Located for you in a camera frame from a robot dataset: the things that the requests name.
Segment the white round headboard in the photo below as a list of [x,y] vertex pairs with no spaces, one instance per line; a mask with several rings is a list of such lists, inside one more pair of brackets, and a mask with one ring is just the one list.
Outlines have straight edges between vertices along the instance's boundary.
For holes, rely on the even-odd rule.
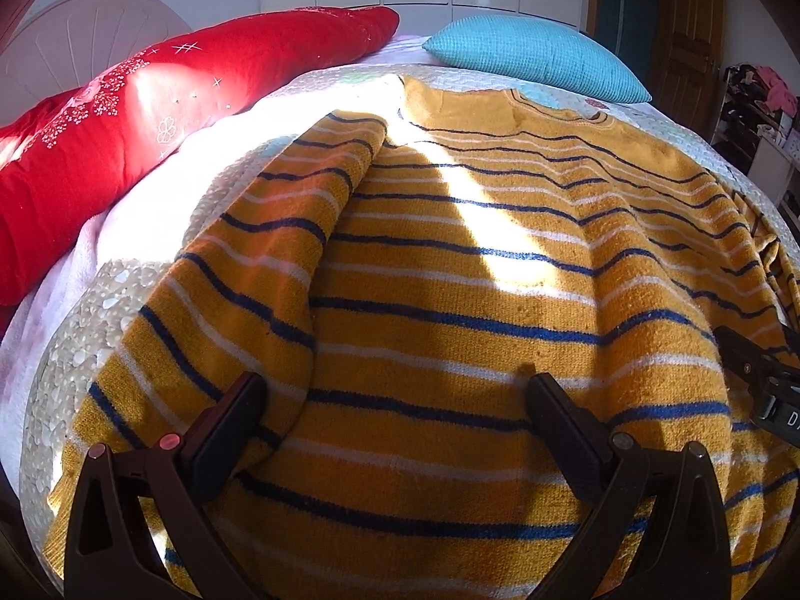
[[189,31],[162,0],[58,0],[21,24],[2,49],[1,123]]

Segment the cluttered shelf unit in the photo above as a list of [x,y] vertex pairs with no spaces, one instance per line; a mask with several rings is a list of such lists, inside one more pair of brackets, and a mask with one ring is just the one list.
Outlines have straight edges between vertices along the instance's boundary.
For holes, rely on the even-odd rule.
[[712,147],[774,203],[799,238],[799,98],[797,114],[770,112],[758,66],[724,70]]

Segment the turquoise knit pillow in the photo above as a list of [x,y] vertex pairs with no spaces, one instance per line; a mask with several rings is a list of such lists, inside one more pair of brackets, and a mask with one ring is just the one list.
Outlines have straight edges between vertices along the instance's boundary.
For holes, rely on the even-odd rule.
[[463,17],[429,36],[423,49],[449,67],[545,84],[602,102],[652,101],[617,55],[574,27],[542,17]]

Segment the long red embroidered pillow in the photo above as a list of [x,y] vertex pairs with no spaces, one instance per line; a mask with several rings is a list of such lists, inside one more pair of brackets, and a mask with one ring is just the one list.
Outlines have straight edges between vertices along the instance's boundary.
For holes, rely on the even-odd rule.
[[145,47],[3,127],[1,318],[187,136],[305,72],[373,55],[399,23],[385,5],[238,17]]

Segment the brown wooden door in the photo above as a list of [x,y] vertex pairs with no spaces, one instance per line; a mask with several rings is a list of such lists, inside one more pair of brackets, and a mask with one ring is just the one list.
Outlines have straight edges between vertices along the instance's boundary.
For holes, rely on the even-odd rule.
[[719,107],[726,0],[657,0],[648,88],[653,105],[703,138]]

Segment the pink clothes pile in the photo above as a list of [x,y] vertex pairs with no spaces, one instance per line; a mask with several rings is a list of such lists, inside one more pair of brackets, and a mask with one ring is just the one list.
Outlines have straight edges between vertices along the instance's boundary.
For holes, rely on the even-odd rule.
[[798,114],[798,98],[793,95],[787,83],[770,66],[758,66],[756,76],[766,87],[766,107],[770,113],[782,111],[794,117]]

